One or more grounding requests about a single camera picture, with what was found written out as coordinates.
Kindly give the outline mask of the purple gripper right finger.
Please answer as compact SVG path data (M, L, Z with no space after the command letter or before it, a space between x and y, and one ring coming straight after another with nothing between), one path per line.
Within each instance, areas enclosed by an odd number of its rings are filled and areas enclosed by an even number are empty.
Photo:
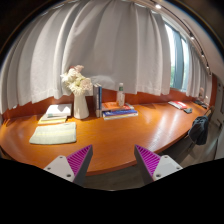
M145 184L160 180L182 169L182 167L168 155L159 156L139 145L134 147L134 155Z

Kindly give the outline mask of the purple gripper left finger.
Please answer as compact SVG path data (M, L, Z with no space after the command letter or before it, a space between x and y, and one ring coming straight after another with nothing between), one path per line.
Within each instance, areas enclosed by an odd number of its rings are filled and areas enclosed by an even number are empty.
M88 145L69 156L59 155L44 170L82 186L92 155L93 148Z

